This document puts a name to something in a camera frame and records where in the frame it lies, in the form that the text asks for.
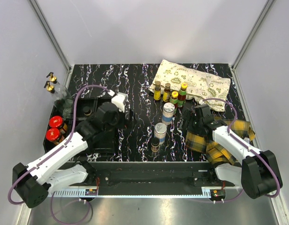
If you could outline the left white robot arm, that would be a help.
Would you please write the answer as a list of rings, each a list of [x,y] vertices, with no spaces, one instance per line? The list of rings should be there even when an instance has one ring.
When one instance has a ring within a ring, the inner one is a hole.
[[[24,165],[16,164],[12,169],[12,191],[21,197],[20,204],[32,209],[40,205],[54,191],[72,184],[92,185],[95,182],[95,169],[89,163],[75,165],[60,171],[60,167],[78,153],[92,148],[108,139],[109,132],[115,129],[130,128],[135,124],[132,110],[125,111],[123,103],[104,102],[91,116],[73,124],[71,132],[61,143],[45,155]]]

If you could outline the small dark spice jar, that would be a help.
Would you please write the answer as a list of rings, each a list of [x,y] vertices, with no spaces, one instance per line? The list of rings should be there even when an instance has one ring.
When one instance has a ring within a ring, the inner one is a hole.
[[[85,116],[90,116],[92,113],[92,110],[89,106],[85,106],[85,107],[83,107],[83,113]]]
[[[152,138],[151,141],[151,151],[158,152],[160,148],[160,140],[157,137]]]

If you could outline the red lid chili jar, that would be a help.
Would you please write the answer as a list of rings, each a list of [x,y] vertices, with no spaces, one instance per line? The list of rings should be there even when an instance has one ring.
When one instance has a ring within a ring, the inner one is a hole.
[[[64,136],[59,129],[50,128],[46,132],[46,140],[48,140],[51,143],[54,143],[55,145],[58,145],[64,140]]]
[[[58,129],[62,134],[66,134],[68,130],[68,126],[61,116],[53,116],[49,120],[49,126]]]

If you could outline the short green label sauce bottle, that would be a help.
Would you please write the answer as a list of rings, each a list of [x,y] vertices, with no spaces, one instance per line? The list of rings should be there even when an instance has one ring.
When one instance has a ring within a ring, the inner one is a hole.
[[[173,91],[171,93],[170,102],[175,105],[177,103],[177,98],[178,98],[178,92],[177,91]]]

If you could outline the clear pump bottle gold top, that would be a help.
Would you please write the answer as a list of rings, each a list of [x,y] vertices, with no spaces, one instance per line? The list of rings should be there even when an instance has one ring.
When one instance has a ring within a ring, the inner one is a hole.
[[[69,101],[72,101],[72,97],[68,91],[68,89],[63,85],[63,84],[60,84],[57,77],[53,74],[53,72],[50,72],[46,78],[48,78],[49,82],[50,82],[50,86],[53,86],[54,87],[54,90],[59,93],[59,94],[62,94],[62,96],[69,100]]]

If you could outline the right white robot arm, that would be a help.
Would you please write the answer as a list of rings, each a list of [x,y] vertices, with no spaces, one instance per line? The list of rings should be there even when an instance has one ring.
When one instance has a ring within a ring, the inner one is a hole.
[[[204,104],[184,112],[181,129],[186,148],[205,154],[213,166],[207,174],[211,185],[233,183],[252,199],[280,193],[283,183],[275,154],[251,145],[255,134],[249,122],[214,117]]]

